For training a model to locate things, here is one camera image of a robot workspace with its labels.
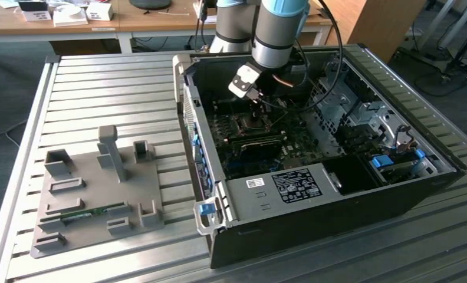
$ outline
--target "black device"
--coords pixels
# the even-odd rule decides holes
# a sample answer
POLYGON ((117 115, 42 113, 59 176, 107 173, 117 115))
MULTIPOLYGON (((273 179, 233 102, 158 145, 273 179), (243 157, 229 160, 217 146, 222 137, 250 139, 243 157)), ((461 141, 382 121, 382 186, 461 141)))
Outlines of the black device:
POLYGON ((161 10, 171 7, 171 0, 130 0, 134 7, 143 10, 161 10))
MULTIPOLYGON (((467 173, 398 100, 401 93, 421 97, 365 47, 346 47, 342 66, 333 47, 306 54, 316 83, 262 89, 285 108, 324 99, 305 112, 254 105, 229 92, 250 54, 191 55, 183 140, 211 268, 397 217, 467 173), (340 68, 341 80, 324 98, 340 68)), ((305 76, 293 66, 282 73, 294 81, 305 76)))

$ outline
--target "wire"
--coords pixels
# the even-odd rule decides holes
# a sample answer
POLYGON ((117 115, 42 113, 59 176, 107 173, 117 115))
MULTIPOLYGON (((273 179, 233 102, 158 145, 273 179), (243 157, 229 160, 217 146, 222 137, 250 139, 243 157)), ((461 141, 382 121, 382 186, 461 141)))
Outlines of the wire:
POLYGON ((155 49, 155 50, 154 50, 153 48, 150 48, 145 43, 142 43, 139 38, 137 38, 137 41, 138 41, 138 43, 139 43, 142 46, 145 46, 146 48, 149 48, 153 52, 159 52, 159 51, 163 49, 163 47, 166 46, 166 43, 167 43, 169 39, 170 39, 170 37, 166 37, 165 43, 163 43, 162 46, 161 46, 158 49, 155 49))
POLYGON ((300 47, 300 50, 301 50, 301 53, 302 53, 304 63, 306 65, 306 72, 304 74, 302 82, 296 85, 296 84, 290 83, 289 81, 285 81, 282 78, 279 78, 279 76, 277 74, 273 75, 273 78, 278 81, 278 83, 281 83, 285 86, 292 87, 292 88, 302 86, 306 83, 308 78, 310 76, 310 65, 309 65, 308 55, 306 55, 306 53, 304 51, 304 48, 302 48, 302 45, 301 45, 298 39, 297 39, 297 44, 298 44, 298 47, 300 47))
POLYGON ((199 50, 197 49, 197 37, 199 35, 199 25, 201 25, 201 16, 197 19, 197 27, 195 27, 195 43, 194 43, 195 52, 199 52, 199 50))
POLYGON ((433 96, 433 97, 445 97, 445 96, 449 96, 450 94, 453 94, 456 91, 462 90, 462 89, 466 87, 466 84, 464 84, 464 85, 458 86, 456 89, 453 89, 453 90, 450 90, 450 91, 448 91, 448 92, 445 92, 445 93, 441 93, 441 94, 434 94, 434 93, 426 91, 426 90, 424 89, 424 87, 421 87, 420 81, 421 81, 421 79, 424 79, 424 78, 432 77, 432 76, 433 76, 434 74, 437 74, 437 73, 440 73, 440 70, 438 70, 438 71, 434 71, 434 72, 432 72, 432 73, 428 73, 426 75, 422 75, 422 76, 421 76, 418 79, 416 79, 416 81, 414 81, 416 87, 417 87, 425 94, 428 94, 429 96, 433 96))
POLYGON ((205 22, 202 22, 201 38, 202 38, 202 42, 205 43, 205 45, 207 45, 206 38, 205 38, 205 22))
POLYGON ((290 83, 289 81, 285 81, 282 78, 278 77, 277 74, 273 75, 274 80, 277 80, 278 83, 281 83, 282 85, 288 86, 288 87, 296 87, 296 85, 293 83, 290 83))
POLYGON ((150 39, 149 40, 143 40, 143 39, 141 39, 141 38, 137 38, 138 40, 141 40, 141 41, 145 41, 145 42, 149 42, 150 40, 153 40, 154 38, 153 37, 150 37, 150 39))
MULTIPOLYGON (((467 11, 467 6, 465 7, 465 10, 462 10, 462 14, 465 14, 466 11, 467 11)), ((456 25, 456 23, 460 21, 460 19, 461 19, 461 18, 457 18, 456 21, 448 26, 445 33, 444 33, 442 36, 438 38, 438 40, 437 40, 437 47, 438 47, 438 48, 440 48, 440 42, 441 42, 442 38, 445 37, 445 35, 448 35, 448 32, 449 32, 450 28, 456 25)))
POLYGON ((12 141, 12 143, 15 143, 16 147, 20 147, 20 145, 19 145, 19 143, 16 142, 16 140, 11 137, 10 132, 14 131, 14 130, 18 128, 18 126, 26 124, 27 122, 28 122, 28 121, 24 120, 24 121, 22 121, 19 124, 15 124, 14 126, 11 126, 6 131, 0 131, 0 135, 4 134, 6 137, 12 141))
MULTIPOLYGON (((337 20, 336 20, 336 17, 330 11, 330 8, 328 6, 328 4, 325 3, 324 0, 320 0, 320 3, 321 3, 321 6, 324 7, 325 9, 325 12, 328 13, 328 15, 330 16, 330 20, 332 20, 332 23, 333 23, 333 26, 336 28, 336 33, 337 33, 337 39, 338 39, 338 70, 337 70, 337 74, 336 74, 336 79, 330 85, 330 88, 328 90, 328 92, 324 94, 324 97, 313 103, 313 105, 308 106, 306 108, 304 109, 296 109, 296 110, 292 110, 290 108, 288 107, 281 107, 265 100, 262 100, 262 103, 274 107, 274 108, 278 108, 278 109, 282 109, 285 111, 296 111, 296 112, 306 112, 308 110, 312 110, 314 109, 314 107, 329 97, 329 95, 332 94, 334 88, 336 88, 336 85, 338 83, 338 79, 341 78, 341 72, 342 72, 342 63, 344 63, 344 45, 342 45, 342 35, 341 35, 341 31, 338 30, 338 24, 337 24, 337 20)), ((310 78, 308 78, 309 82, 313 84, 313 87, 316 89, 320 89, 317 83, 314 82, 314 80, 312 80, 310 78)))
POLYGON ((413 21, 413 39, 416 44, 416 50, 417 52, 420 52, 420 45, 417 44, 417 40, 416 40, 416 20, 413 21))

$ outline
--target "motherboard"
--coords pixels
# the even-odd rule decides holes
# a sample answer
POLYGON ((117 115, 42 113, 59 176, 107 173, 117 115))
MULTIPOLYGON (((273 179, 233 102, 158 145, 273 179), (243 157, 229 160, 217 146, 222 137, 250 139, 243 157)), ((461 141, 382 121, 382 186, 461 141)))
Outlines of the motherboard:
POLYGON ((227 179, 317 163, 324 158, 298 114, 271 111, 209 117, 227 179))

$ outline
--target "black cable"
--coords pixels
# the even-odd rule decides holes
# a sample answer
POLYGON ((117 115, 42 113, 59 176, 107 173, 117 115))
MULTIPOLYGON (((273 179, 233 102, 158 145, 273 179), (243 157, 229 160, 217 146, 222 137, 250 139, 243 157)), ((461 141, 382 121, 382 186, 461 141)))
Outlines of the black cable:
MULTIPOLYGON (((325 12, 328 13, 328 15, 330 16, 330 20, 332 20, 332 23, 333 23, 333 26, 336 28, 336 33, 337 33, 337 39, 338 39, 338 70, 337 70, 337 74, 336 74, 336 79, 330 85, 330 88, 328 90, 328 92, 325 93, 324 97, 321 98, 321 100, 318 100, 317 102, 313 103, 313 105, 308 106, 306 108, 304 109, 296 109, 296 110, 292 110, 289 109, 288 107, 281 107, 279 105, 275 105, 265 100, 262 100, 262 103, 274 107, 274 108, 278 108, 278 109, 282 109, 285 111, 296 111, 296 112, 305 112, 310 109, 314 109, 314 107, 329 97, 329 95, 332 94, 336 86, 337 86, 337 83, 338 83, 338 79, 341 78, 341 72, 342 72, 342 63, 344 63, 344 45, 342 45, 342 35, 341 35, 341 31, 338 30, 338 24, 337 24, 337 20, 336 20, 336 17, 330 11, 330 8, 329 8, 329 5, 325 3, 324 0, 320 0, 320 3, 321 3, 321 6, 324 7, 325 9, 325 12)), ((317 85, 317 83, 314 82, 313 79, 308 79, 309 82, 313 84, 313 87, 318 90, 320 87, 317 85)))
POLYGON ((163 49, 163 47, 166 46, 166 43, 169 43, 169 39, 170 39, 170 37, 166 37, 165 43, 162 44, 162 46, 155 51, 161 51, 163 49))
POLYGON ((205 22, 202 22, 201 38, 202 38, 202 42, 205 43, 205 45, 207 45, 206 38, 205 38, 205 22))
POLYGON ((306 73, 304 75, 304 80, 302 80, 302 82, 300 84, 296 85, 296 87, 300 87, 300 86, 302 86, 306 83, 306 81, 308 81, 308 79, 310 77, 310 61, 308 59, 308 55, 306 55, 306 53, 304 51, 302 45, 301 45, 301 43, 298 41, 298 38, 297 38, 297 45, 298 45, 298 49, 300 49, 300 51, 302 53, 304 63, 306 64, 306 73))
POLYGON ((421 81, 421 79, 428 78, 428 77, 432 77, 432 76, 436 75, 436 74, 441 74, 440 70, 434 71, 433 73, 428 73, 426 75, 422 75, 422 76, 421 76, 418 79, 416 79, 416 81, 414 81, 416 87, 417 87, 425 94, 428 94, 429 96, 433 96, 433 97, 445 97, 445 96, 452 95, 456 91, 462 90, 462 89, 466 87, 466 84, 464 84, 464 85, 458 86, 457 88, 454 88, 453 90, 446 91, 445 93, 441 93, 441 94, 434 94, 434 93, 426 91, 426 90, 421 87, 420 81, 421 81))
POLYGON ((153 37, 150 37, 149 40, 143 40, 143 39, 138 38, 138 40, 145 41, 145 42, 149 42, 149 41, 153 40, 153 39, 154 39, 153 37))
POLYGON ((159 52, 159 51, 163 49, 163 47, 166 46, 166 43, 167 43, 169 39, 170 39, 170 37, 166 37, 165 43, 162 44, 162 46, 161 46, 158 49, 153 49, 153 48, 151 48, 150 46, 147 46, 145 43, 139 42, 139 41, 141 41, 139 38, 137 38, 137 42, 138 42, 143 47, 146 47, 147 49, 150 49, 153 52, 159 52))
POLYGON ((416 20, 413 21, 413 40, 416 44, 416 50, 417 52, 420 52, 420 45, 417 44, 417 40, 416 40, 416 20))
POLYGON ((201 16, 197 19, 197 27, 195 27, 195 43, 194 43, 195 52, 199 52, 199 50, 197 49, 197 37, 199 35, 199 25, 201 25, 201 16))
MULTIPOLYGON (((465 14, 466 11, 467 11, 467 5, 466 5, 465 9, 462 10, 462 14, 465 14)), ((456 21, 448 26, 445 33, 444 33, 442 36, 438 38, 438 40, 437 40, 437 47, 438 47, 438 48, 440 48, 440 41, 442 40, 442 38, 444 38, 445 35, 448 34, 450 28, 457 24, 457 22, 460 21, 460 19, 461 19, 461 18, 457 18, 456 21)))

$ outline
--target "gray carpet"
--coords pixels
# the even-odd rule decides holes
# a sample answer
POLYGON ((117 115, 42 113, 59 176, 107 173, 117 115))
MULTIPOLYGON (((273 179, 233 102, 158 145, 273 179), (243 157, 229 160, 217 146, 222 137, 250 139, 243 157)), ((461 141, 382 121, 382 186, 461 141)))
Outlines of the gray carpet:
MULTIPOLYGON (((425 30, 437 13, 438 11, 422 12, 416 27, 425 30)), ((454 15, 446 17, 441 29, 434 34, 434 38, 426 47, 428 51, 433 51, 437 39, 442 35, 446 26, 454 20, 454 15)), ((460 33, 452 47, 458 47, 466 40, 466 37, 467 27, 460 33)), ((165 38, 154 38, 151 41, 143 42, 143 44, 154 50, 159 50, 162 47, 162 51, 171 51, 182 50, 187 40, 189 37, 170 38, 162 47, 165 38)), ((23 121, 28 116, 42 75, 43 63, 46 57, 51 54, 54 54, 54 50, 48 42, 0 44, 0 131, 23 121)), ((409 58, 393 60, 390 65, 412 84, 416 78, 433 71, 430 67, 409 58)), ((456 86, 456 83, 450 83, 448 88, 452 89, 456 86)), ((426 84, 424 87, 430 89, 432 86, 426 84)), ((426 97, 467 134, 467 86, 448 97, 426 97)), ((20 141, 23 131, 24 126, 12 132, 12 137, 18 141, 20 141)), ((6 194, 16 152, 16 146, 4 136, 0 136, 0 205, 6 194)))

